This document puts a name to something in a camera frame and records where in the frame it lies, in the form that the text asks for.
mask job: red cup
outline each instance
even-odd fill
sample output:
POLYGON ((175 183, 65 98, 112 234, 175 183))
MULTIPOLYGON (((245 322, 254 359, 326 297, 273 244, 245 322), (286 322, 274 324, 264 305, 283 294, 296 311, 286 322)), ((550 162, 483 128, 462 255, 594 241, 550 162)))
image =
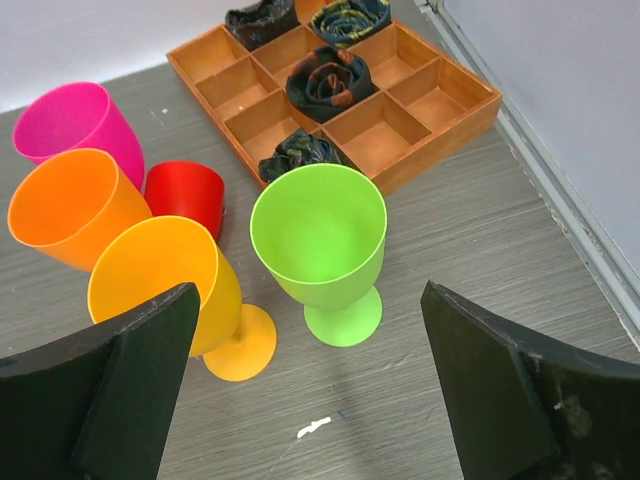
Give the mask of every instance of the red cup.
POLYGON ((160 163, 147 174, 144 198, 154 217, 190 218, 218 239, 224 211, 224 181, 209 167, 187 160, 160 163))

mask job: orange cup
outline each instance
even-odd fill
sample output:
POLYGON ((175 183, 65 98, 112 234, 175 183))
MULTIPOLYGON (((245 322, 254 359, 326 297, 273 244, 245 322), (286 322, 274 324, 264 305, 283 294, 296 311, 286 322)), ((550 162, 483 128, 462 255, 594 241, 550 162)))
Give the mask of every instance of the orange cup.
POLYGON ((211 233, 189 218, 154 217, 119 235, 91 273, 89 314, 94 323, 108 321, 184 282, 195 283, 200 294, 189 356, 204 356, 214 375, 232 382, 264 370, 276 349, 273 320, 242 303, 233 268, 211 233))
POLYGON ((83 148, 38 165, 13 194, 7 221, 18 242, 90 272, 120 233, 150 217, 113 157, 83 148))

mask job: gray floor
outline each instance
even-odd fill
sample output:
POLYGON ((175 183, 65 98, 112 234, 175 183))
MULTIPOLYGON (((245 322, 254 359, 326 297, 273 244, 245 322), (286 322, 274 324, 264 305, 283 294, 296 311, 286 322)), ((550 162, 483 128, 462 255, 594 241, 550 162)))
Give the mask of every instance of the gray floor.
MULTIPOLYGON (((412 0, 395 15, 433 38, 412 0)), ((492 131, 388 198, 390 231, 378 287, 379 331, 346 350, 319 344, 300 305, 254 255, 247 230, 254 184, 179 84, 159 67, 112 82, 149 165, 188 158, 228 186, 221 247, 247 301, 276 321, 273 363, 227 384, 189 361, 160 478, 462 478, 419 313, 428 279, 573 345, 637 362, 638 352, 531 187, 492 131), (338 420, 336 412, 346 419, 338 420), (335 421, 301 440, 313 420, 335 421)), ((0 116, 0 206, 31 165, 11 148, 15 113, 0 116)), ((19 246, 0 229, 0 357, 87 326, 87 275, 19 246)))

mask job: wooden tray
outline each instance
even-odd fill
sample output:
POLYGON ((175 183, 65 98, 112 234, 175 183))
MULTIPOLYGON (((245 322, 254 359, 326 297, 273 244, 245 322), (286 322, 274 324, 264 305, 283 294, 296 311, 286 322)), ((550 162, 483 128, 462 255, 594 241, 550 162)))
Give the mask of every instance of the wooden tray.
POLYGON ((491 128, 500 92, 395 20, 349 49, 369 65, 374 95, 322 125, 296 110, 287 77, 325 44, 308 22, 330 2, 300 0, 302 25, 251 53, 218 26, 167 54, 259 186, 258 162, 300 127, 333 143, 385 195, 491 128))

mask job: rolled scarf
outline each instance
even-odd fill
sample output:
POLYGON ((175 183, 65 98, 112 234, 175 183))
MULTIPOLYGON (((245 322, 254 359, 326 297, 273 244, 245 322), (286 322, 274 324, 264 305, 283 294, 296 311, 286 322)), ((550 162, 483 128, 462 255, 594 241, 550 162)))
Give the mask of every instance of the rolled scarf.
POLYGON ((249 50, 255 50, 300 25, 294 0, 262 0, 241 10, 229 10, 227 30, 249 50))
POLYGON ((262 181, 271 183, 294 168, 314 163, 337 163, 350 166, 331 143, 301 128, 280 143, 271 158, 260 161, 258 166, 262 181))
POLYGON ((374 91, 365 61, 325 46, 309 52, 287 79, 291 104, 318 123, 326 122, 374 91))
POLYGON ((316 35, 340 48, 350 47, 390 24, 389 0, 337 0, 311 20, 316 35))

